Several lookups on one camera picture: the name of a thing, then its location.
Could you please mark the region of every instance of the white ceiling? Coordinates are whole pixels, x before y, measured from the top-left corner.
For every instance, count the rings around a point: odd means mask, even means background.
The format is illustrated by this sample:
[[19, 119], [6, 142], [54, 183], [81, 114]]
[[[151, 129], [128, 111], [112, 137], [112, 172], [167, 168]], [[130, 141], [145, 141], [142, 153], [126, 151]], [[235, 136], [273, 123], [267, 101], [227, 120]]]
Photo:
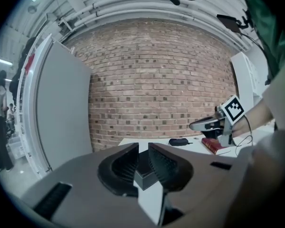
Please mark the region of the white ceiling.
[[[0, 70], [7, 70], [8, 78], [12, 78], [18, 67], [21, 51], [27, 40], [36, 36], [37, 31], [45, 21], [47, 13], [53, 13], [58, 18], [57, 22], [59, 23], [61, 18], [80, 11], [93, 3], [100, 4], [100, 6], [77, 16], [70, 22], [71, 28], [74, 28], [74, 22], [98, 10], [113, 9], [119, 12], [117, 15], [100, 16], [96, 21], [86, 23], [80, 29], [74, 30], [72, 36], [84, 30], [118, 20], [158, 18], [183, 22], [205, 29], [238, 51], [247, 50], [252, 46], [250, 41], [246, 38], [239, 38], [238, 35], [225, 29], [216, 19], [216, 14], [230, 15], [237, 18], [244, 16], [243, 10], [247, 9], [244, 0], [181, 0], [180, 6], [174, 6], [169, 0], [36, 0], [35, 2], [21, 0], [14, 11], [11, 12], [0, 32], [0, 59], [12, 62], [13, 66], [10, 67], [0, 63]], [[128, 4], [130, 9], [135, 10], [122, 9], [125, 4]], [[37, 11], [34, 14], [28, 13], [29, 6], [35, 6]], [[53, 21], [47, 21], [46, 26], [52, 23]], [[62, 24], [60, 26], [62, 27], [60, 32], [62, 35], [69, 32], [66, 25]], [[246, 29], [245, 32], [256, 38], [256, 34], [252, 29]]]

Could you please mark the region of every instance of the book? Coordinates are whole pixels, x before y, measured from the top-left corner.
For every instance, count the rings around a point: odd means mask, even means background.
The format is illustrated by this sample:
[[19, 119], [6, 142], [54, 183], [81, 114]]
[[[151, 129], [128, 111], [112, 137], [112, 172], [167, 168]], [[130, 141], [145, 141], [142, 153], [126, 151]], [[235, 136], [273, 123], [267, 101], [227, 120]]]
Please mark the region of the book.
[[212, 153], [220, 155], [230, 151], [229, 147], [222, 147], [217, 139], [202, 138], [201, 142]]

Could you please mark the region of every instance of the black box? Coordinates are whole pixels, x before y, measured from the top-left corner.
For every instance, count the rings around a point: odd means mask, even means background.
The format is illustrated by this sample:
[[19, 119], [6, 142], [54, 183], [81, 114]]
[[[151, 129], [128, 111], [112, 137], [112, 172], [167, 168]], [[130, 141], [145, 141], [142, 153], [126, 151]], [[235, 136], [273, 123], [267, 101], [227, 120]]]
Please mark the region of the black box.
[[142, 190], [146, 190], [157, 182], [157, 177], [149, 165], [148, 150], [139, 153], [138, 166], [135, 172], [134, 181]]

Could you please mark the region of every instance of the green shirt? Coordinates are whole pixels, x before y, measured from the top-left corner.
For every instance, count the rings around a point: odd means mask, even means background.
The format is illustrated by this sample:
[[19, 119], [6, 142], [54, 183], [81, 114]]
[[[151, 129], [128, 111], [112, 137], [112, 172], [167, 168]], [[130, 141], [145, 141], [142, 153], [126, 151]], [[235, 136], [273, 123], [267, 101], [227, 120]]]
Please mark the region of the green shirt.
[[273, 79], [285, 64], [285, 32], [276, 16], [262, 0], [246, 0], [256, 32], [268, 60], [268, 79]]

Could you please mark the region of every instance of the red object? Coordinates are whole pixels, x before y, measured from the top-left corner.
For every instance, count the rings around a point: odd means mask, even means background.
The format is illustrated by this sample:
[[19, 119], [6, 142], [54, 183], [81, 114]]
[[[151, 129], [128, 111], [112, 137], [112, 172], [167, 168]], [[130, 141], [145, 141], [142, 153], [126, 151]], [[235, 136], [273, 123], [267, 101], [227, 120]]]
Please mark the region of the red object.
[[206, 146], [206, 148], [208, 148], [212, 153], [217, 154], [223, 154], [226, 153], [228, 151], [222, 151], [222, 153], [220, 153], [220, 150], [223, 150], [227, 147], [222, 147], [222, 145], [220, 145], [219, 141], [217, 139], [208, 139], [208, 138], [202, 138], [201, 142]]
[[29, 58], [28, 58], [28, 63], [27, 63], [27, 64], [25, 65], [25, 67], [24, 67], [25, 72], [26, 72], [27, 75], [28, 75], [28, 72], [29, 72], [29, 68], [30, 68], [30, 66], [32, 65], [34, 56], [35, 56], [35, 53], [32, 54], [31, 56], [29, 56]]

